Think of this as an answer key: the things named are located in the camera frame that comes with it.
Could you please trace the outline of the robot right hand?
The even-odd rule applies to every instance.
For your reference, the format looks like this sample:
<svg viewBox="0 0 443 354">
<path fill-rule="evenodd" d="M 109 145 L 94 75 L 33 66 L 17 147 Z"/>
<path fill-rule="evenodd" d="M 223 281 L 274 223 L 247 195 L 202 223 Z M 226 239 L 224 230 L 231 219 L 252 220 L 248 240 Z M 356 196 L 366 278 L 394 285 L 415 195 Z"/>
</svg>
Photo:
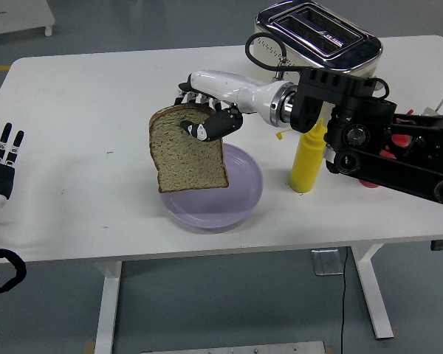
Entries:
<svg viewBox="0 0 443 354">
<path fill-rule="evenodd" d="M 181 128 L 194 138 L 212 142 L 237 131 L 243 124 L 244 114 L 259 114 L 275 127 L 284 124 L 281 119 L 284 81 L 263 83 L 250 77 L 220 71 L 197 71 L 188 81 L 179 84 L 175 103 L 184 98 L 193 101 L 211 100 L 215 114 L 201 123 L 184 120 Z"/>
</svg>

